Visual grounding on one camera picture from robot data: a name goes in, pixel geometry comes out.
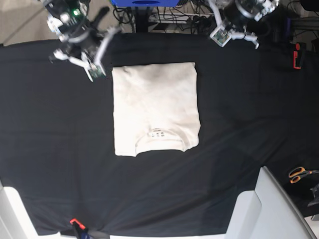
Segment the scissors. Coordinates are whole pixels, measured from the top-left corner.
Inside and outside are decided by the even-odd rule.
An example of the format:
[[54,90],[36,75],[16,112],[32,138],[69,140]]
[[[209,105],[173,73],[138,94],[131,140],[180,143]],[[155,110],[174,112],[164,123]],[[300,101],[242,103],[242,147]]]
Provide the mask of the scissors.
[[304,167],[295,168],[289,173],[290,183],[291,184],[297,183],[302,178],[307,177],[308,175],[311,175],[311,174],[316,174],[316,173],[319,173],[319,170],[305,170]]

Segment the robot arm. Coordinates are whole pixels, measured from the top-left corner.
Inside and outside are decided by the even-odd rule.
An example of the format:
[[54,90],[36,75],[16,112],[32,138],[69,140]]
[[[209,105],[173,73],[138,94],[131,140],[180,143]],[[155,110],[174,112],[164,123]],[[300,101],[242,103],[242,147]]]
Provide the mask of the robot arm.
[[217,27],[210,34],[219,46],[224,47],[231,39],[245,39],[259,47],[258,37],[246,30],[248,21],[259,21],[262,17],[272,13],[279,5],[280,0],[233,0],[225,9],[225,19],[222,20],[215,0],[208,0],[213,10]]
[[41,1],[48,11],[49,28],[62,42],[50,60],[68,60],[83,67],[91,81],[105,76],[101,60],[113,36],[120,29],[111,27],[106,32],[100,32],[97,27],[110,9],[102,8],[95,19],[89,21],[90,0]]

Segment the black tablecloth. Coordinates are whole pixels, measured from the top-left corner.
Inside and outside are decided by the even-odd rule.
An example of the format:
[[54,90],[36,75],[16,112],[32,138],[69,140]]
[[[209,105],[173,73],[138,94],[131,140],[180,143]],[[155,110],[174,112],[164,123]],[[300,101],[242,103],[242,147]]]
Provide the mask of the black tablecloth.
[[[305,216],[319,212],[287,184],[294,166],[319,168],[318,57],[297,71],[287,49],[123,34],[105,57],[106,79],[92,83],[81,68],[48,61],[58,44],[0,49],[0,180],[19,191],[39,234],[69,229],[74,217],[111,235],[225,233],[263,165]],[[199,145],[115,156],[111,67],[172,62],[196,63]]]

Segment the folded t-shirt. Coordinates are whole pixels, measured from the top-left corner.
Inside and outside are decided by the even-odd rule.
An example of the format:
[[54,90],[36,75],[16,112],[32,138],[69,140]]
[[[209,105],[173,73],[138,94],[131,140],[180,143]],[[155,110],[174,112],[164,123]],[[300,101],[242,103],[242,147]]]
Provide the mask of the folded t-shirt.
[[115,67],[112,75],[116,155],[198,145],[195,63]]

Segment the red clamp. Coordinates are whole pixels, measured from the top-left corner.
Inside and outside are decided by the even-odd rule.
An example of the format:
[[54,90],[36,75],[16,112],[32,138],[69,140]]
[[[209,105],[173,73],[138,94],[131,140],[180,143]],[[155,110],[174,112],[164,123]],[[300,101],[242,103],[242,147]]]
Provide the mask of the red clamp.
[[85,230],[85,226],[82,223],[80,223],[78,220],[76,220],[75,218],[73,218],[70,221],[71,225],[74,225],[74,223],[76,223],[79,226],[80,229]]
[[296,49],[294,50],[294,65],[295,69],[301,69],[306,55],[306,44],[305,43],[296,43]]

